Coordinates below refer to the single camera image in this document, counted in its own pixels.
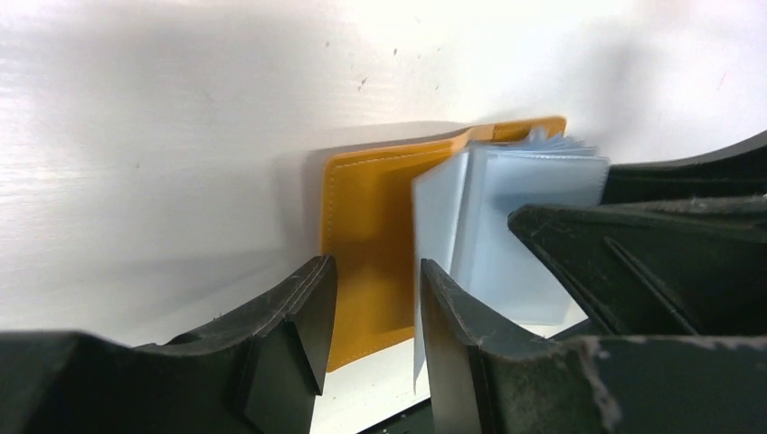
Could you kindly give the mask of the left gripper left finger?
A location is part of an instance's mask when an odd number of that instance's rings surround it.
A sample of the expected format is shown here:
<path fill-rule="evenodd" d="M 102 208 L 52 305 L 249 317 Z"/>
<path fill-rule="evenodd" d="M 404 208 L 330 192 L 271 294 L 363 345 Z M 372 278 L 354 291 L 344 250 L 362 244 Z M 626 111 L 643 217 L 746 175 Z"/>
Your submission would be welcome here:
<path fill-rule="evenodd" d="M 336 262 L 166 344 L 79 331 L 1 336 L 4 433 L 306 433 L 333 334 Z"/>

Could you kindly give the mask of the yellow leather card holder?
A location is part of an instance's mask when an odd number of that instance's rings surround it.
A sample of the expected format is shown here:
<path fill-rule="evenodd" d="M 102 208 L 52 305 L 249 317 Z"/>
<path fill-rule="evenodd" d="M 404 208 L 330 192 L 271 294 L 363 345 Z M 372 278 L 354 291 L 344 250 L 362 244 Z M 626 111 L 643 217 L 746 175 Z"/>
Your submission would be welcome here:
<path fill-rule="evenodd" d="M 562 117 L 484 124 L 328 159 L 319 244 L 338 269 L 329 371 L 412 340 L 421 374 L 423 259 L 511 321 L 567 323 L 573 299 L 507 228 L 528 204 L 601 201 L 610 160 L 565 128 Z"/>

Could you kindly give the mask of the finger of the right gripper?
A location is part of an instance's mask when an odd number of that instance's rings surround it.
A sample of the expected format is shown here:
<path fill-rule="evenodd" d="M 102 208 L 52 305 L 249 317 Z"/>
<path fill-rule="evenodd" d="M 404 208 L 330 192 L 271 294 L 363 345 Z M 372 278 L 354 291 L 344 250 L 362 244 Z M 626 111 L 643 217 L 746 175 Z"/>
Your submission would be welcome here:
<path fill-rule="evenodd" d="M 508 229 L 609 335 L 764 335 L 762 195 L 526 205 Z"/>
<path fill-rule="evenodd" d="M 602 204 L 766 194 L 766 133 L 699 156 L 612 165 Z"/>

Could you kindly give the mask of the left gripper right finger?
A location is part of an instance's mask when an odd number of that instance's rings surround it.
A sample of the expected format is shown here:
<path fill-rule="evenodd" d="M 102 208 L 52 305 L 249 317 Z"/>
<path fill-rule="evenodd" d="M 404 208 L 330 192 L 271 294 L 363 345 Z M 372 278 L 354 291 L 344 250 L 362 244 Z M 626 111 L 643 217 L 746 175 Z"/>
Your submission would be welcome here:
<path fill-rule="evenodd" d="M 766 340 L 544 339 L 421 262 L 421 322 L 439 433 L 763 433 Z"/>

